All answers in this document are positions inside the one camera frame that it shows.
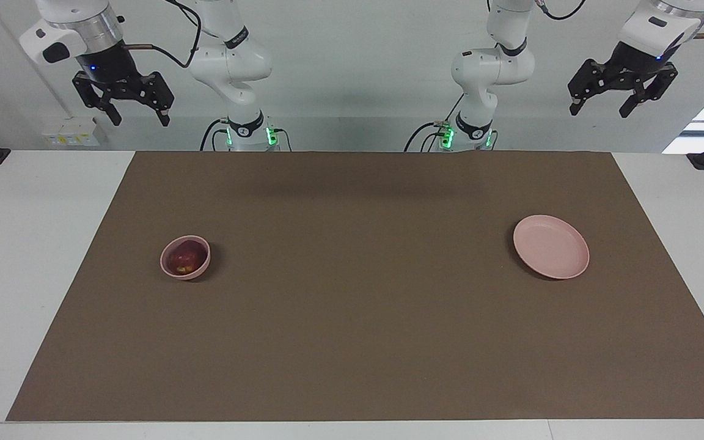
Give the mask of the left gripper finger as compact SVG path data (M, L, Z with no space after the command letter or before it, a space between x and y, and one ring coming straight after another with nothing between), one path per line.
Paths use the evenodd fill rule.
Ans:
M569 107L570 114L578 116L579 111L589 98L600 94L601 71L603 67L594 59L586 59L579 67L578 71L573 75L568 83L568 91L570 93L571 103Z
M627 118L640 104L659 100L676 77L677 68L673 62L668 62L654 74L653 80L648 86L645 86L645 79L636 78L633 92L620 106L618 114L623 118Z

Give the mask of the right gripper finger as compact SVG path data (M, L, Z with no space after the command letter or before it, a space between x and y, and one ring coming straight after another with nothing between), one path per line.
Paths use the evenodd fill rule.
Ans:
M122 117L111 102L114 98L111 84L95 82L86 72L76 72L72 84L84 106L104 112L114 127L120 126Z
M153 72L151 75L139 78L139 91L137 100L140 104L154 110L160 125L167 127L171 121L169 111L174 103L174 95L161 73Z

